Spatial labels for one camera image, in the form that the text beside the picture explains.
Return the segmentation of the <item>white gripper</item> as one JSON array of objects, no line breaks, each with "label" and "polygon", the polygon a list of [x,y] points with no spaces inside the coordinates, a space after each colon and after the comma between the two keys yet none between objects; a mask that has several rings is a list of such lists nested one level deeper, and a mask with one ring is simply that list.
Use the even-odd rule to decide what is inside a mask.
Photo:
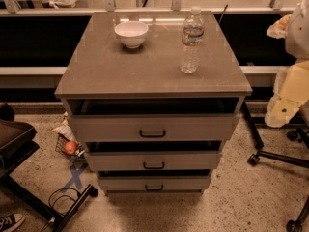
[{"label": "white gripper", "polygon": [[[274,39],[285,38],[291,16],[284,15],[269,26],[267,35]],[[272,128],[281,128],[288,124],[309,100],[309,61],[297,61],[290,66],[280,96],[275,94],[267,106],[265,123]]]}]

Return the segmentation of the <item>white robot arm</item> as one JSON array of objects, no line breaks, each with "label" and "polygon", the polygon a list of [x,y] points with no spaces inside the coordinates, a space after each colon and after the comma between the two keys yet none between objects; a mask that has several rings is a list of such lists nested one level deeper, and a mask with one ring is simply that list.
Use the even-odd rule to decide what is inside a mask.
[{"label": "white robot arm", "polygon": [[268,126],[281,128],[309,101],[309,0],[302,0],[291,14],[271,25],[267,35],[284,38],[286,52],[296,59],[277,73],[265,115]]}]

